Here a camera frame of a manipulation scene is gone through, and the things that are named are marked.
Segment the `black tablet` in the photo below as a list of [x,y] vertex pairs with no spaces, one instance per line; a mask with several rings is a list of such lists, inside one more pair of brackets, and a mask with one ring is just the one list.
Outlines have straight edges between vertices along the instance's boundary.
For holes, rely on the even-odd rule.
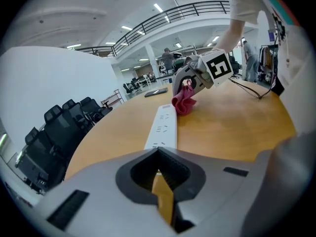
[[168,91],[168,88],[157,89],[155,91],[151,91],[151,92],[146,93],[145,97],[155,96],[158,94],[166,93],[167,91]]

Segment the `wooden table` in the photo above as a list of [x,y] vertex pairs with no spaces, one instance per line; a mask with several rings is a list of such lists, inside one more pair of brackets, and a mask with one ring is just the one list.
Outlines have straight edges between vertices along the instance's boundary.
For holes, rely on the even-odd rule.
[[[255,89],[259,85],[238,82]],[[115,108],[99,121],[78,146],[66,178],[81,169],[144,149],[158,106],[169,104],[168,92],[148,98],[142,93]],[[227,80],[218,88],[204,89],[193,97],[193,111],[178,116],[178,149],[198,155],[254,161],[257,154],[295,135],[292,121],[279,97],[270,92],[258,100]]]

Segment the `railing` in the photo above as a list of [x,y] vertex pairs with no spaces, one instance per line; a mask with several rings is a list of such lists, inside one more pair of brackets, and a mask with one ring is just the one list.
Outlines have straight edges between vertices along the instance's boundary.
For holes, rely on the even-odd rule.
[[230,12],[229,1],[202,1],[193,2],[169,10],[165,10],[134,27],[133,30],[120,38],[113,46],[113,53],[116,56],[124,48],[128,47],[142,36],[176,21],[190,18],[193,16],[205,15],[205,13],[222,12],[227,14]]
[[76,49],[76,51],[81,51],[84,53],[90,53],[93,55],[97,55],[100,57],[113,57],[116,56],[114,49],[112,46],[92,46],[92,47],[85,47]]

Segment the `red cloth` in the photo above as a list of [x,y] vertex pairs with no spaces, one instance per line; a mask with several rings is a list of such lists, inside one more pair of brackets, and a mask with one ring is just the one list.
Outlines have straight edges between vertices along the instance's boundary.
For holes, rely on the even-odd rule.
[[191,86],[191,82],[187,82],[187,86],[182,86],[180,92],[175,95],[171,103],[176,108],[178,114],[187,115],[192,111],[193,105],[196,103],[196,100],[191,99],[194,95],[194,90]]

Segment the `power outlet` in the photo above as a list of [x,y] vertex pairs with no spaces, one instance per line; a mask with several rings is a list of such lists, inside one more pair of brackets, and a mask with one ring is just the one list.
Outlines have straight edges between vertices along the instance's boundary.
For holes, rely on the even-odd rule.
[[144,149],[156,147],[177,148],[177,113],[171,104],[158,107]]

